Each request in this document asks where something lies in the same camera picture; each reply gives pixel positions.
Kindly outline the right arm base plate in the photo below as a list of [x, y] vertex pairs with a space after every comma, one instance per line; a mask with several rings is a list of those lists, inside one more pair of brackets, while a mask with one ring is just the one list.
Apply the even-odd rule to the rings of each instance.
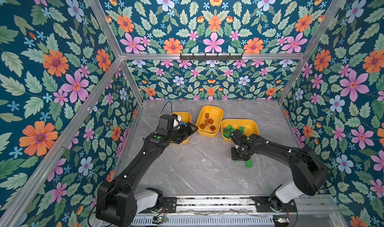
[[294, 200], [284, 204], [279, 199], [269, 196], [252, 196], [251, 199], [255, 202], [257, 212], [259, 213], [297, 212], [297, 206]]

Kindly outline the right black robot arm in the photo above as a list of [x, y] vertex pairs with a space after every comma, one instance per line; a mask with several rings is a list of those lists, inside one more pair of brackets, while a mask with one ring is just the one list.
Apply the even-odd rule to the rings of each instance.
[[248, 161], [254, 154], [266, 156], [291, 169], [292, 180], [270, 194], [271, 204], [287, 204], [302, 195], [314, 196], [330, 177], [329, 168], [308, 147], [293, 148], [268, 141], [260, 135], [244, 135], [240, 130], [230, 134], [233, 161]]

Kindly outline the brown lego brick cluster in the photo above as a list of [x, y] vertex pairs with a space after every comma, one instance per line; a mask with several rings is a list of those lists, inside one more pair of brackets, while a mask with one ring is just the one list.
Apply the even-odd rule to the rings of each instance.
[[[204, 124], [204, 121], [205, 120], [209, 120], [209, 125], [206, 126]], [[210, 133], [214, 133], [216, 130], [217, 130], [217, 127], [214, 125], [215, 121], [212, 119], [212, 118], [209, 118], [209, 119], [205, 119], [203, 120], [200, 124], [199, 124], [199, 129], [202, 130], [202, 131], [206, 131], [206, 132], [210, 132]]]

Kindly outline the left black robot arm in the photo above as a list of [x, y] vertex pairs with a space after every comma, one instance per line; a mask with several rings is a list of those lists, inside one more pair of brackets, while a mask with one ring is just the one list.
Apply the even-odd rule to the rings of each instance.
[[113, 180], [104, 181], [98, 189], [96, 218], [118, 227], [128, 227], [136, 214], [147, 210], [158, 210], [162, 207], [162, 192], [147, 188], [135, 194], [141, 179], [160, 157], [170, 143], [180, 144], [198, 130], [191, 124], [179, 127], [157, 127], [155, 132], [144, 138], [142, 149], [131, 163]]

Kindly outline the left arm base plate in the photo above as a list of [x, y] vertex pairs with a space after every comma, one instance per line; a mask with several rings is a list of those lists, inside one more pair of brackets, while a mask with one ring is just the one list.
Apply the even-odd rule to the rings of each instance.
[[173, 214], [176, 212], [178, 198], [176, 197], [163, 197], [161, 203], [157, 203], [154, 207], [148, 208], [141, 212], [141, 214]]

